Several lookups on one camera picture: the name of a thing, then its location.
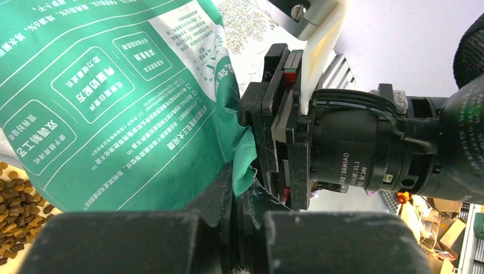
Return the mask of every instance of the white wall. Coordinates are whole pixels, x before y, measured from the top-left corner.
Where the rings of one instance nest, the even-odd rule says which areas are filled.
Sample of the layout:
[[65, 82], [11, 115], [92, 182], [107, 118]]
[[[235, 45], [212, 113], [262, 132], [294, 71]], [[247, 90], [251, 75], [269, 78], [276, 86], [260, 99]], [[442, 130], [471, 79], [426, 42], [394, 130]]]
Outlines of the white wall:
[[484, 13], [483, 0], [348, 0], [335, 47], [358, 88], [392, 83], [408, 95], [450, 96], [452, 64], [464, 32]]

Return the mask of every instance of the green fabric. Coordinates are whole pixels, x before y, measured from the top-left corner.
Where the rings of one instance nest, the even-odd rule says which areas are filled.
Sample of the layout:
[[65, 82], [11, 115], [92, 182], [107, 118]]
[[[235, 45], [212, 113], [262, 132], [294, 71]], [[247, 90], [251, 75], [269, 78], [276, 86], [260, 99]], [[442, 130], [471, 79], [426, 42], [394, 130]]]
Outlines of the green fabric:
[[60, 210], [179, 209], [231, 161], [251, 185], [211, 1], [10, 0], [0, 25], [0, 126]]

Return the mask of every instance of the screw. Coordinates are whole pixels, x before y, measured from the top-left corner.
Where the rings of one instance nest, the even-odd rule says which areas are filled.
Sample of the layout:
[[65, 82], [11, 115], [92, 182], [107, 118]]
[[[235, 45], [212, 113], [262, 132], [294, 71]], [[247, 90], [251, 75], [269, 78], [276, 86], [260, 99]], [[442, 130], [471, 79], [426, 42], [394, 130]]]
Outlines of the screw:
[[302, 4], [298, 4], [292, 7], [291, 17], [292, 19], [296, 20], [296, 22], [299, 22], [299, 20], [301, 20], [301, 18], [304, 16], [305, 13], [306, 13], [306, 8]]

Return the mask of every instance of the orange component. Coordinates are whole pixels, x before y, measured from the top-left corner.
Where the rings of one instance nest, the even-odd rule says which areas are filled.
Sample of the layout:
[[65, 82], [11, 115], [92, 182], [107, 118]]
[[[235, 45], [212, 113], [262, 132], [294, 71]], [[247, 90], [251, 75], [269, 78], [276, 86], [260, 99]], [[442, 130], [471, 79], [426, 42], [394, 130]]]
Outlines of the orange component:
[[398, 192], [397, 193], [397, 202], [399, 202], [400, 204], [406, 204], [409, 201], [411, 196], [412, 195], [408, 192], [405, 192], [405, 193]]

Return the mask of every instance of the black cable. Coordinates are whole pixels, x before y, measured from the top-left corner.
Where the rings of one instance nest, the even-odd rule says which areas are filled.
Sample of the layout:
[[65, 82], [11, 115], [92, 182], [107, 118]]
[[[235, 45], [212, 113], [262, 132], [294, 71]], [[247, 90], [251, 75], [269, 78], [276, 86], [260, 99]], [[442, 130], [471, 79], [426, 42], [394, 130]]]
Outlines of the black cable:
[[404, 136], [404, 122], [398, 119], [396, 106], [389, 100], [374, 94], [352, 90], [316, 90], [313, 106], [346, 107], [361, 109], [385, 118], [391, 125], [394, 134], [400, 139]]

